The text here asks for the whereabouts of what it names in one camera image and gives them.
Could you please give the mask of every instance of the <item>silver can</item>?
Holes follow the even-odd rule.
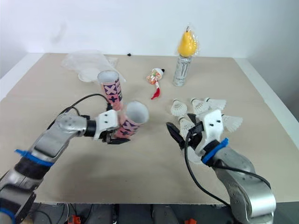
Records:
[[[175,86],[184,85],[191,60],[192,57],[183,57],[181,55],[178,57],[177,67],[173,77],[173,84]]]

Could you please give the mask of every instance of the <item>pear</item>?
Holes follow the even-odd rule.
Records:
[[[193,38],[193,33],[187,29],[182,36],[178,52],[183,57],[190,57],[196,52],[196,49],[197,42]]]

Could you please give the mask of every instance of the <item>plastic bag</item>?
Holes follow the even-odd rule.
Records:
[[[105,57],[97,50],[83,50],[68,54],[61,65],[69,70],[76,71],[78,78],[83,82],[97,82],[98,74],[105,70],[114,70],[118,58]]]

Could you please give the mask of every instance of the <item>beige tabletop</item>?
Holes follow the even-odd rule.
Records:
[[[55,116],[79,98],[100,91],[79,81],[60,66],[65,54],[45,54],[0,103],[0,175],[20,159],[15,149],[27,150]],[[230,146],[247,156],[259,175],[271,183],[278,202],[299,201],[299,150],[272,111],[232,58],[194,58],[186,84],[172,85],[176,58],[117,56],[125,103],[144,103],[150,119],[132,140],[113,146],[90,138],[75,138],[45,176],[37,201],[77,203],[217,203],[192,181],[176,142],[165,123],[178,122],[170,114],[179,98],[192,112],[190,98],[228,101],[224,113],[244,118],[234,133],[224,132]],[[165,69],[162,95],[150,100],[154,87],[145,81],[151,69]],[[104,101],[93,97],[78,105],[83,114],[97,116]],[[200,183],[228,201],[214,171],[192,165]]]

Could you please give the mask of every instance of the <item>shuttlecock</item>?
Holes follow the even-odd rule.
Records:
[[[179,133],[185,139],[189,129],[193,128],[195,125],[183,116],[179,117],[178,120],[179,120]]]
[[[229,131],[229,132],[234,132],[235,130],[240,127],[240,125],[243,122],[243,118],[240,117],[234,117],[234,116],[227,116],[227,115],[222,115],[222,121],[223,121],[223,126]]]
[[[174,116],[183,116],[187,113],[187,105],[180,102],[178,99],[174,99],[171,107],[171,113]]]
[[[219,109],[223,110],[226,104],[225,99],[210,99],[210,98],[205,98],[205,101],[209,104],[211,109]]]
[[[202,101],[196,98],[192,98],[191,103],[195,114],[200,114],[210,108],[209,104],[206,101]]]

